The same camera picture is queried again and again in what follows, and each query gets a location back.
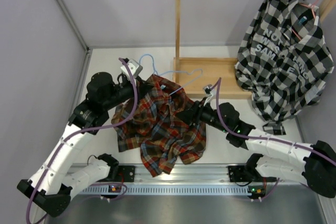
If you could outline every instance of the wooden pole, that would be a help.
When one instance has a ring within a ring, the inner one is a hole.
[[[323,22],[336,5],[336,0],[323,0],[320,4],[320,20]]]
[[[180,19],[181,19],[181,0],[175,0],[175,61],[174,68],[180,69]],[[173,80],[178,82],[178,73],[174,73]]]

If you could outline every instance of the plaid shirt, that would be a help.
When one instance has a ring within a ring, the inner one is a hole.
[[[238,51],[238,84],[253,92],[266,121],[283,121],[320,101],[333,61],[320,27],[319,8],[299,0],[264,0]]]
[[[151,75],[147,80],[153,84],[138,103],[131,120],[116,127],[119,152],[140,147],[141,159],[152,176],[162,172],[169,174],[177,156],[184,164],[190,164],[205,151],[205,123],[188,126],[175,115],[189,109],[193,101],[183,89],[170,96],[180,86],[162,77]],[[132,110],[133,99],[116,107],[112,123],[124,120]]]

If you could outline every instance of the red plaid shirt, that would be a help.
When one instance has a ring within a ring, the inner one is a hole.
[[[176,113],[189,109],[193,101],[184,89],[170,96],[180,86],[162,77],[151,75],[147,80],[153,84],[138,103],[131,120],[116,127],[119,152],[140,147],[144,166],[153,177],[169,174],[179,156],[184,164],[190,164],[205,151],[205,123],[189,126],[178,119]],[[124,120],[132,110],[134,100],[116,107],[112,123]]]

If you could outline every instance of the gray wall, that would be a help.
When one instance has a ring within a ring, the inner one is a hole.
[[[184,45],[237,45],[263,0],[181,0]],[[175,45],[174,0],[65,0],[89,46]]]
[[[323,33],[327,46],[336,62],[336,8],[322,23]],[[317,106],[305,108],[299,114],[301,128],[307,142],[315,143],[322,140],[329,143],[336,150],[336,70],[330,76],[326,89]]]
[[[54,0],[0,0],[0,217],[25,223],[16,185],[61,136],[84,58]]]

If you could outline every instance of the clothes hanger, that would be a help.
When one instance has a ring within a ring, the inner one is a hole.
[[[187,71],[167,71],[167,72],[164,72],[164,73],[162,73],[162,74],[158,74],[158,71],[156,70],[156,67],[155,67],[154,57],[153,57],[151,54],[144,54],[144,55],[142,55],[142,56],[140,57],[140,59],[139,59],[139,64],[141,64],[141,60],[142,60],[142,58],[145,57],[145,56],[149,56],[149,57],[152,58],[152,65],[153,65],[153,71],[154,71],[153,74],[155,74],[155,75],[157,75],[157,76],[162,76],[162,75],[164,75],[164,74],[166,74],[166,73],[186,73],[187,75],[191,76],[195,71],[201,71],[201,73],[200,73],[197,77],[195,77],[193,80],[187,82],[185,85],[181,86],[180,88],[176,89],[175,91],[173,91],[173,92],[170,93],[169,95],[172,95],[172,94],[178,92],[178,90],[184,88],[185,86],[189,85],[190,83],[192,83],[193,81],[197,80],[199,77],[201,77],[201,76],[203,75],[203,69],[201,69],[201,68],[194,69],[194,70],[191,71],[190,73],[188,73]]]
[[[313,17],[314,17],[314,19],[315,19],[315,18],[316,18],[316,15],[315,15],[315,12],[314,12],[314,7],[315,7],[316,4],[318,3],[318,1],[320,1],[320,0],[316,0],[312,5],[305,5],[305,4],[300,4],[300,5],[302,5],[302,6],[304,6],[304,7],[307,7],[307,8],[309,8],[309,9],[311,9],[311,12],[312,12],[312,14],[313,14]],[[302,40],[301,36],[298,35],[298,33],[297,33],[294,29],[292,29],[292,32],[295,34],[296,37],[298,37],[299,40]]]

